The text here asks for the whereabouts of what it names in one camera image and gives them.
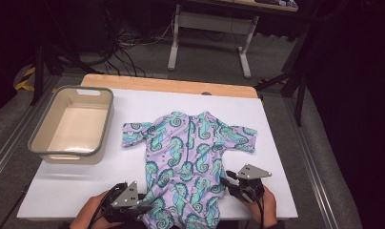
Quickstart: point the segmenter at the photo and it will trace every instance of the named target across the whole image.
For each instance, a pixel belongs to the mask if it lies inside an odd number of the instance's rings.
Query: baby onesie
[[[254,152],[257,131],[228,126],[208,112],[162,116],[154,123],[126,123],[122,146],[146,147],[148,192],[141,205],[152,206],[142,221],[148,228],[216,228],[227,149]]]

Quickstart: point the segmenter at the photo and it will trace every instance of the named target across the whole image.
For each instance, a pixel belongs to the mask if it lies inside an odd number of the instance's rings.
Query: onesie sleeve
[[[122,128],[122,146],[130,147],[146,140],[151,126],[150,122],[125,123]]]
[[[248,153],[253,153],[255,150],[257,131],[254,129],[222,125],[220,134],[225,140],[225,147],[227,149],[236,149]]]

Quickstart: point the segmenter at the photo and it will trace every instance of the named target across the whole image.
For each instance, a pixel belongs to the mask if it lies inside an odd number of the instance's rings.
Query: table
[[[82,86],[109,87],[114,93],[114,113],[103,159],[96,165],[49,164],[43,161],[17,217],[32,220],[72,219],[89,197],[124,181],[131,183],[136,180],[139,192],[146,192],[144,168],[146,145],[139,144],[123,149],[122,124],[141,120],[153,121],[173,110],[189,115],[209,110],[226,123],[257,129],[260,135],[256,141],[258,150],[252,155],[243,152],[225,152],[223,156],[225,170],[238,172],[244,164],[250,162],[272,172],[273,175],[264,178],[263,182],[274,191],[278,199],[277,216],[281,219],[297,217],[294,200],[274,145],[267,117],[253,88],[97,74],[86,75]],[[201,95],[203,92],[213,95]],[[162,104],[156,106],[157,101],[162,101]],[[251,217],[248,209],[229,194],[220,199],[218,205],[224,220]]]
[[[284,11],[297,11],[297,8],[292,7],[283,7],[276,6],[271,4],[256,3],[254,0],[217,0],[217,1],[201,1],[207,3],[208,5],[213,4],[214,2],[227,3],[229,6],[246,6],[259,9],[273,9],[273,10],[284,10]],[[182,11],[180,4],[176,5],[175,16],[174,16],[174,30],[172,38],[172,49],[169,57],[168,69],[173,71],[175,69],[175,61],[177,59],[178,52],[178,30],[180,27],[191,28],[191,29],[200,29],[207,31],[221,31],[221,32],[231,32],[233,34],[243,34],[246,35],[245,44],[241,47],[238,47],[238,53],[240,58],[240,63],[243,69],[243,75],[246,78],[252,77],[250,72],[249,63],[247,61],[247,49],[250,46],[250,43],[253,38],[255,27],[257,26],[258,15],[253,16],[252,20],[248,19],[239,19],[239,18],[229,18],[223,16],[214,16],[208,15],[205,13],[194,13]]]

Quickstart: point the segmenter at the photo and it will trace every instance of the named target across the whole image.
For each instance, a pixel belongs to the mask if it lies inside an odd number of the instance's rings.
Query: person's arm
[[[264,228],[266,229],[283,229],[285,228],[284,222],[278,222],[276,219],[276,201],[274,194],[264,186],[264,195],[262,197],[263,201],[260,200],[260,203],[263,205],[264,209]],[[250,212],[253,215],[253,219],[260,223],[261,213],[260,209],[256,202],[249,203],[245,200],[240,199],[240,201],[249,208]]]
[[[77,217],[73,220],[71,223],[70,229],[86,229],[89,227],[89,223],[91,221],[92,215],[94,214],[95,210],[97,209],[98,205],[100,204],[103,197],[108,193],[104,192],[96,197],[89,198],[89,200],[86,202],[86,204],[83,206],[83,208],[80,210]],[[114,226],[122,224],[122,222],[114,222],[109,223],[106,221],[104,217],[101,217],[102,213],[101,210],[99,210],[96,221],[92,225],[92,228],[112,228]]]

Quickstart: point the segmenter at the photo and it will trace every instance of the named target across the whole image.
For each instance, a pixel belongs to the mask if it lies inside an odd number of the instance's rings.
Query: white table
[[[146,192],[145,143],[121,147],[122,125],[126,122],[155,121],[161,115],[180,111],[198,115],[209,111],[230,125],[258,131],[256,150],[251,155],[227,151],[225,170],[238,172],[243,165],[273,173],[263,182],[277,199],[277,217],[297,218],[293,196],[286,179],[261,101],[257,98],[208,96],[112,89],[114,113],[102,161],[96,165],[49,164],[43,161],[21,204],[21,219],[73,219],[91,196],[116,183],[136,180],[139,192]],[[222,219],[249,219],[249,211],[229,193],[218,201]]]

